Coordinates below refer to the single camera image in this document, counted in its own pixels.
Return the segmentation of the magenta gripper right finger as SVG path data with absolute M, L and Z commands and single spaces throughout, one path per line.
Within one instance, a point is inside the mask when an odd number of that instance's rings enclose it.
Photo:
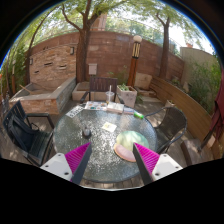
M 158 154 L 140 144 L 133 144 L 133 153 L 145 185 L 182 169 L 168 154 Z

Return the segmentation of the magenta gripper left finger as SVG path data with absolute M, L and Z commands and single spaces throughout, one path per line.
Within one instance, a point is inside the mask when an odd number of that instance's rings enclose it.
M 91 153 L 91 143 L 88 142 L 66 154 L 57 153 L 41 169 L 79 185 Z

